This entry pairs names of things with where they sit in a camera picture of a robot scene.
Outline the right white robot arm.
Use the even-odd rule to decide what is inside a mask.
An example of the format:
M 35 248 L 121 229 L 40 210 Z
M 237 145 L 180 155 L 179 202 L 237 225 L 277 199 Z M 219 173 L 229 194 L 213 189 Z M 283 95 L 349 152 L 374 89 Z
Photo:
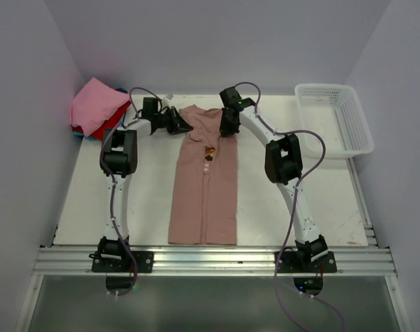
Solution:
M 239 128 L 243 126 L 263 144 L 266 176 L 276 184 L 289 209 L 288 233 L 294 231 L 296 250 L 286 250 L 283 245 L 276 262 L 295 263 L 302 271 L 314 270 L 329 250 L 304 197 L 302 181 L 313 169 L 303 171 L 297 135 L 306 133 L 315 138 L 319 135 L 303 129 L 279 132 L 262 117 L 259 102 L 243 98 L 234 86 L 224 89 L 219 96 L 223 103 L 220 134 L 223 137 L 232 136 L 239 133 Z

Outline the red t shirt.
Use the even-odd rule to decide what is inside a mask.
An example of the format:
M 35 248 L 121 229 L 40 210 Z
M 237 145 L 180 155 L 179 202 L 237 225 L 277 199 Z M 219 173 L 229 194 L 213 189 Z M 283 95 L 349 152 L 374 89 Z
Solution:
M 115 127 L 116 124 L 125 120 L 125 114 L 130 104 L 130 101 L 128 101 L 121 107 L 119 107 L 117 111 L 90 136 L 85 136 L 81 127 L 73 127 L 73 135 L 79 137 L 86 137 L 87 140 L 102 140 L 106 129 L 112 129 L 113 127 Z

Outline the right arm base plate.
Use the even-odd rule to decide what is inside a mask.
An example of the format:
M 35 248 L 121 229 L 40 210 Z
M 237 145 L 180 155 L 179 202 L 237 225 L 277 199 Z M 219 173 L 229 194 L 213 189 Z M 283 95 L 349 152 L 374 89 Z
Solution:
M 317 260 L 304 263 L 299 258 L 298 252 L 290 247 L 286 247 L 284 252 L 279 255 L 279 251 L 274 252 L 274 259 L 277 262 L 277 272 L 282 273 L 337 273 L 338 268 L 336 259 L 332 251 L 321 256 Z

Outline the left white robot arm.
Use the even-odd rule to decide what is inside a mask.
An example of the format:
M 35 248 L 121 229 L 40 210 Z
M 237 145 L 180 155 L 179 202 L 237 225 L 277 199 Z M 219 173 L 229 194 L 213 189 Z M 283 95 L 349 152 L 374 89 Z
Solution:
M 143 107 L 133 120 L 123 120 L 104 132 L 100 150 L 100 168 L 107 179 L 107 221 L 98 254 L 107 257 L 114 270 L 122 272 L 132 263 L 129 249 L 127 204 L 129 184 L 138 166 L 138 141 L 159 129 L 170 135 L 192 130 L 172 105 L 174 96 L 145 97 Z

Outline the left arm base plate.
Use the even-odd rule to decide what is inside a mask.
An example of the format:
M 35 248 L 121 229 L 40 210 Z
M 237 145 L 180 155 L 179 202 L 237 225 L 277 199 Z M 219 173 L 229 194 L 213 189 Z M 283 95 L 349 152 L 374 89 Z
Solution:
M 154 265 L 154 253 L 152 251 L 132 251 L 136 260 L 137 273 L 151 273 Z M 132 273 L 134 264 L 127 255 L 121 257 L 101 255 L 98 252 L 91 253 L 89 258 L 93 260 L 91 271 L 94 273 Z

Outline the dusty pink printed t shirt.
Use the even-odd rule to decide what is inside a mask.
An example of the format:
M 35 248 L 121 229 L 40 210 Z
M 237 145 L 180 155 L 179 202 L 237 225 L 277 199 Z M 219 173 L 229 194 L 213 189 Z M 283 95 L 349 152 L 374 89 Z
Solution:
M 168 242 L 237 244 L 237 137 L 219 131 L 221 109 L 193 104 L 180 111 L 192 126 L 176 163 Z

